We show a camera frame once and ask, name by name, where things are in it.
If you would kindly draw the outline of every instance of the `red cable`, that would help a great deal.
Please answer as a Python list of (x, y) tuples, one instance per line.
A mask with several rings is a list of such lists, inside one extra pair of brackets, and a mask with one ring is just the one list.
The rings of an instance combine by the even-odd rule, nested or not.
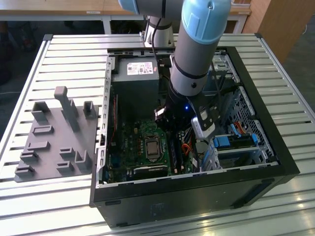
[(114, 97), (114, 132), (113, 132), (113, 135), (112, 135), (112, 138), (110, 140), (110, 143), (109, 143), (109, 147), (113, 141), (113, 138), (114, 138), (114, 135), (115, 135), (115, 131), (116, 131), (116, 98)]

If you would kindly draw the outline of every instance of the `sticker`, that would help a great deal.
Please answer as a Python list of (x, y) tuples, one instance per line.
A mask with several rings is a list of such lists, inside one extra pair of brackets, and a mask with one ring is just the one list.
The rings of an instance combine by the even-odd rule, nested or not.
[(100, 14), (100, 11), (87, 11), (87, 14)]
[(127, 75), (147, 75), (153, 74), (152, 62), (128, 63)]
[(196, 161), (195, 158), (192, 159), (192, 164), (197, 168), (197, 165), (198, 165), (198, 164), (197, 164), (197, 161)]

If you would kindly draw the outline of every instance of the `table leg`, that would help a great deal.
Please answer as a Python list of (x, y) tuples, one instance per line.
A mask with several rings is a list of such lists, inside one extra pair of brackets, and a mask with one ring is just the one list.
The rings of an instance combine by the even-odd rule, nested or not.
[(112, 30), (110, 28), (110, 17), (102, 17), (102, 21), (105, 34), (112, 34)]

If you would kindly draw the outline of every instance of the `blue joint cover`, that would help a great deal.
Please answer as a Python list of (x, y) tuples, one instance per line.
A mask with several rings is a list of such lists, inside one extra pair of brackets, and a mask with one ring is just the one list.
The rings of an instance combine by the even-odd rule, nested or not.
[(138, 6), (136, 0), (118, 0), (119, 5), (123, 10), (131, 11), (134, 14), (139, 15)]
[(182, 23), (187, 34), (200, 44), (212, 44), (223, 35), (231, 0), (184, 0)]
[(252, 140), (254, 141), (254, 143), (257, 145), (258, 144), (258, 138), (257, 135), (252, 134)]
[(239, 132), (237, 132), (237, 130), (236, 130), (234, 124), (231, 124), (231, 128), (232, 128), (233, 132), (234, 132), (239, 138), (242, 136)]

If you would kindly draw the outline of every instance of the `white table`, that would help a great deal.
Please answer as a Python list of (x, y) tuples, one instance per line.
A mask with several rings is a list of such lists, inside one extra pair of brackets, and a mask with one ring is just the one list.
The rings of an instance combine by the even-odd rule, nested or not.
[(138, 35), (55, 35), (42, 42), (0, 143), (0, 235), (265, 236), (314, 232), (315, 115), (265, 41), (253, 34), (224, 35), (219, 46), (238, 50), (301, 172), (253, 205), (111, 230), (98, 210), (88, 206), (91, 175), (13, 181), (31, 128), (34, 101), (60, 106), (52, 98), (55, 87), (63, 85), (76, 105), (88, 97), (101, 106), (106, 49), (141, 45)]

